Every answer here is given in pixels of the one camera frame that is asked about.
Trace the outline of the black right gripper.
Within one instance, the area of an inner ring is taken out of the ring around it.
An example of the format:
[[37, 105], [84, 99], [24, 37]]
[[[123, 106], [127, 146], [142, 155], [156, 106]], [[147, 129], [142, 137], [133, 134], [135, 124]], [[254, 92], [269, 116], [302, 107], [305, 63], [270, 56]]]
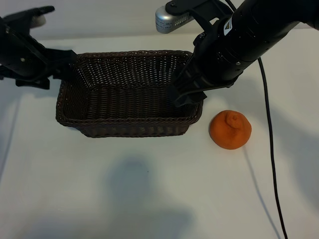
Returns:
[[191, 58], [171, 76], [167, 93], [176, 107], [199, 104], [205, 91], [232, 86], [261, 56], [258, 13], [223, 13], [214, 24], [196, 12], [192, 16], [204, 35], [196, 37]]

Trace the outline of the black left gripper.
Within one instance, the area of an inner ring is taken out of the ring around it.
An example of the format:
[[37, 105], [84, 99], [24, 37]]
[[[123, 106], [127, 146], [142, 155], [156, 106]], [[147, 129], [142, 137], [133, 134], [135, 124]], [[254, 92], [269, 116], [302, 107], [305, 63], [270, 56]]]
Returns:
[[0, 19], [0, 78], [18, 87], [49, 89], [50, 80], [73, 80], [72, 50], [45, 48], [30, 36], [30, 29], [45, 24], [43, 15], [12, 15]]

